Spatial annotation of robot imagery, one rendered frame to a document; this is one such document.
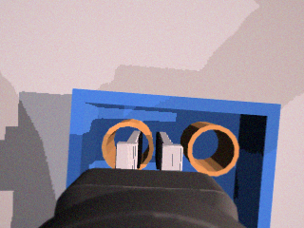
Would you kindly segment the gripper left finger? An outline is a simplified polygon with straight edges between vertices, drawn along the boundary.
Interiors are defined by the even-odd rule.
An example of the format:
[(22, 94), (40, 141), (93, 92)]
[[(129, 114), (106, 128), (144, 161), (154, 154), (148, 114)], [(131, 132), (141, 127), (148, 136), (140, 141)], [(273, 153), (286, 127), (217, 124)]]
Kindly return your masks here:
[(117, 142), (115, 168), (140, 169), (143, 151), (143, 133), (133, 131), (127, 142)]

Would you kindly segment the blue crate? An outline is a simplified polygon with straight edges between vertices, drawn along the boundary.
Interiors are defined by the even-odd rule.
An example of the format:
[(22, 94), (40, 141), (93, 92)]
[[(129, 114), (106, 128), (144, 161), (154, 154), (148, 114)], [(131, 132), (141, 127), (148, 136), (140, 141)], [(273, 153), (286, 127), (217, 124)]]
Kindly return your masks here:
[(181, 144), (188, 125), (208, 122), (229, 129), (239, 146), (235, 166), (210, 177), (236, 205), (238, 222), (246, 228), (270, 228), (280, 108), (281, 104), (72, 88), (66, 189), (87, 169), (112, 168), (102, 144), (107, 131), (124, 120), (141, 121), (152, 133), (152, 159), (141, 170), (157, 170), (156, 132)]

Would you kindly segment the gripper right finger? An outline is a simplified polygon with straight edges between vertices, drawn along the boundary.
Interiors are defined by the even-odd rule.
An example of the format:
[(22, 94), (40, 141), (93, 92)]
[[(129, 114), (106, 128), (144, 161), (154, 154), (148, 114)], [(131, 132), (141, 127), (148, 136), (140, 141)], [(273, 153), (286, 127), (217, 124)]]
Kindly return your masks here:
[(165, 132), (156, 132), (156, 168), (161, 171), (182, 170), (182, 150), (180, 144), (170, 141)]

